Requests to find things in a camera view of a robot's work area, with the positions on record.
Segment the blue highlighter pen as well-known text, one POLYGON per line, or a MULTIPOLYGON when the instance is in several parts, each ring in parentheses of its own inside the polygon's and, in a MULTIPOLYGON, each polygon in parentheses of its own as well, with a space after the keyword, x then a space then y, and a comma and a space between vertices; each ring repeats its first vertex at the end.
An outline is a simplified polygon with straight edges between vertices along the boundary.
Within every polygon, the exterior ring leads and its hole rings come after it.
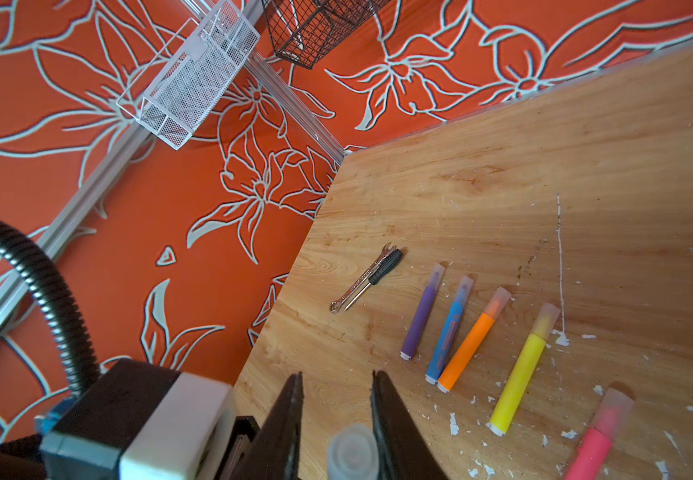
POLYGON ((450 348, 458 330, 464 307, 466 306, 474 282, 475 280, 468 275, 463 276, 459 282, 456 296, 450 306, 438 342, 436 343, 432 360, 426 370, 425 380, 427 383, 432 385, 436 384, 447 364, 450 348))

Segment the yellow highlighter pen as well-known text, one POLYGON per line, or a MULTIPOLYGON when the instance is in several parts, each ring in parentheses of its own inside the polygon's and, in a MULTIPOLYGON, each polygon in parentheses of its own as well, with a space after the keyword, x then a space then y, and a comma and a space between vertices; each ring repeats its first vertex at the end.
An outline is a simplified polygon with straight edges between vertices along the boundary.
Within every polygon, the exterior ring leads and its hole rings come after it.
POLYGON ((554 304, 541 306, 488 421, 487 427, 496 436, 508 432, 559 316, 560 309, 554 304))

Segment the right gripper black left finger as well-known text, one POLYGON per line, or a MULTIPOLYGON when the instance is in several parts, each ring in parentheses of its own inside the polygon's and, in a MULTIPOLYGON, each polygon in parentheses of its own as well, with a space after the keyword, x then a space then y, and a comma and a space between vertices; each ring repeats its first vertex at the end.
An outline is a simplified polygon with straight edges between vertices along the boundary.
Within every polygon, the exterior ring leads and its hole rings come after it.
POLYGON ((298 479, 304 378, 290 375, 230 479, 298 479))

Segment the purple highlighter pen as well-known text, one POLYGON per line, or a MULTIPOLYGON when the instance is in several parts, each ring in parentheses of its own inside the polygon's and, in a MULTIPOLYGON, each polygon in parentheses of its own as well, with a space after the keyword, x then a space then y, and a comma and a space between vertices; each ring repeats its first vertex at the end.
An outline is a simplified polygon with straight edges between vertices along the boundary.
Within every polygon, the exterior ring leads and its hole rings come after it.
POLYGON ((446 267, 440 263, 435 264, 432 268, 429 281, 422 291, 422 296, 414 314, 414 318, 412 319, 410 328, 408 328, 402 348, 400 349, 399 355, 402 360, 408 361, 416 354, 418 344, 422 338, 426 323, 428 322, 445 270, 446 267))

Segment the orange highlighter pen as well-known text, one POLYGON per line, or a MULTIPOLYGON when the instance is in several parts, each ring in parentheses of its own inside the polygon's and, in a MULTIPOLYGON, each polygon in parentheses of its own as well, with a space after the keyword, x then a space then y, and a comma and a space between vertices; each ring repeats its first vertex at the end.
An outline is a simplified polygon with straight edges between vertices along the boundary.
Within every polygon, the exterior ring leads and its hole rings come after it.
POLYGON ((438 378, 437 388, 440 391, 447 393, 452 390, 484 338, 486 338, 489 330, 494 326, 495 320, 500 316, 506 304, 510 302, 510 298, 511 293, 505 288, 500 287, 496 289, 490 302, 488 302, 482 314, 474 322, 466 338, 464 338, 454 356, 449 360, 440 378, 438 378))

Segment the pink highlighter pen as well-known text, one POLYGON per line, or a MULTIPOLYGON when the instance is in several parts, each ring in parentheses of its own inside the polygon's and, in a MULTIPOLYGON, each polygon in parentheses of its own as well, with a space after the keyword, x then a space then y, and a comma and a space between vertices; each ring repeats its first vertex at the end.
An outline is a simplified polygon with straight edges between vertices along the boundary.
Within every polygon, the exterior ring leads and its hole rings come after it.
POLYGON ((564 479, 586 480, 598 476, 634 403, 629 391, 614 387, 606 390, 564 479))

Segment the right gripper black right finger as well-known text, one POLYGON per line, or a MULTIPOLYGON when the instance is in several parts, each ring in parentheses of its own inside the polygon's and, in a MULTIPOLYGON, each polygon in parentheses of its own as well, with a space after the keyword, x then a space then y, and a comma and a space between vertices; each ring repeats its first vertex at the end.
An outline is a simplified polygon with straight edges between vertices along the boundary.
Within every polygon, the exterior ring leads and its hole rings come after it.
POLYGON ((370 405, 379 479, 447 478, 383 370, 372 372, 370 405))

